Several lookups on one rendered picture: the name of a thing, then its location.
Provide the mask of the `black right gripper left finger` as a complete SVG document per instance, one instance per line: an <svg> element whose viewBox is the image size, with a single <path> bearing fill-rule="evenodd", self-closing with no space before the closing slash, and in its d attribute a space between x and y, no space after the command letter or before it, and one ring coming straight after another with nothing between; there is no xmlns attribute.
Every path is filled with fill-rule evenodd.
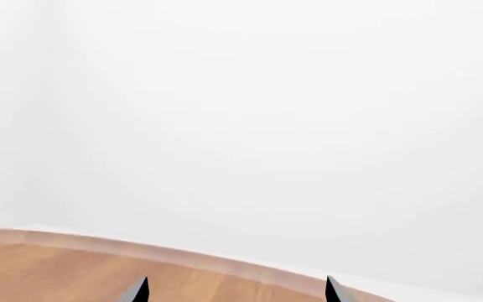
<svg viewBox="0 0 483 302"><path fill-rule="evenodd" d="M143 277L119 297L118 302L148 302L149 285L148 278Z"/></svg>

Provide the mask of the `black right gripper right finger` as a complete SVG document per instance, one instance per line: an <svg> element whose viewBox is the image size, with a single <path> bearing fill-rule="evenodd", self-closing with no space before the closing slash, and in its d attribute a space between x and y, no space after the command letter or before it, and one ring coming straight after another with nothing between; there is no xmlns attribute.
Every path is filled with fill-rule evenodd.
<svg viewBox="0 0 483 302"><path fill-rule="evenodd" d="M325 285L326 302L356 302L354 296L332 276L327 276Z"/></svg>

